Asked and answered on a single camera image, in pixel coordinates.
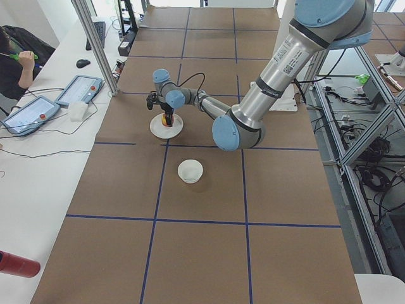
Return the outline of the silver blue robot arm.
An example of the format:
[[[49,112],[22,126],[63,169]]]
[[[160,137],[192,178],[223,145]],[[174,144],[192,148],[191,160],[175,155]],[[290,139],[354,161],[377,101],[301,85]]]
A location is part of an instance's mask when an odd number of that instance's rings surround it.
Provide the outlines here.
[[[318,51],[347,49],[371,38],[374,1],[296,1],[289,33],[241,103],[228,106],[200,89],[175,85],[165,69],[153,73],[155,91],[146,105],[160,105],[164,121],[192,105],[213,119],[215,144],[224,151],[252,148],[265,136],[263,117]]]

